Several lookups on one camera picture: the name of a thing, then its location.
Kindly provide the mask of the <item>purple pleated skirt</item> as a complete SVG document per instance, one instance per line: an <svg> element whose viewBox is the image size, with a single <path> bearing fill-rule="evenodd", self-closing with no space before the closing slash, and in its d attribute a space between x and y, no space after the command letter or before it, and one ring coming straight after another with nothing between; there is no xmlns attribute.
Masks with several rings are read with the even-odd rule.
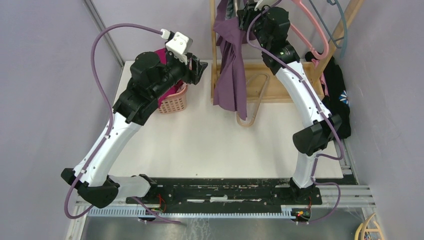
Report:
<svg viewBox="0 0 424 240"><path fill-rule="evenodd" d="M213 104L237 112L245 121L248 115L247 86L242 46L247 43L247 33L239 29L237 17L226 18L228 3L228 0L222 0L218 4L213 26L218 34L216 45L221 52L221 69L214 88Z"/></svg>

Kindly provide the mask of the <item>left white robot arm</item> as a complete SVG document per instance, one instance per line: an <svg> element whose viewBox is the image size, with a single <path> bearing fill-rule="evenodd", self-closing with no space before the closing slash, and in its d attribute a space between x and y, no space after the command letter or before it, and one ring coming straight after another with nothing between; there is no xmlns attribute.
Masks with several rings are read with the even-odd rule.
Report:
<svg viewBox="0 0 424 240"><path fill-rule="evenodd" d="M155 182L144 174L118 177L110 169L129 140L158 109L159 99L179 81L196 85L207 68L192 53L181 62L170 51L163 64L155 52L139 54L130 66L126 89L112 107L112 120L86 157L74 168L66 168L61 177L92 206L102 209L115 199L139 197L149 204L156 200Z"/></svg>

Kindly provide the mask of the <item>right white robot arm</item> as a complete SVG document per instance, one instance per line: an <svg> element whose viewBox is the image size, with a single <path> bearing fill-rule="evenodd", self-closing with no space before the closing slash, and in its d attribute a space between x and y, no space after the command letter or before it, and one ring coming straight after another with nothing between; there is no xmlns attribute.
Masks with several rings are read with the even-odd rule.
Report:
<svg viewBox="0 0 424 240"><path fill-rule="evenodd" d="M294 133L292 141L298 151L297 164L290 183L289 199L302 204L309 198L308 189L315 185L318 158L335 140L342 123L322 103L304 71L294 47L287 41L291 27L289 13L278 6L279 1L249 0L236 12L239 28L247 32L247 43L261 51L264 64L285 87L300 114L303 129Z"/></svg>

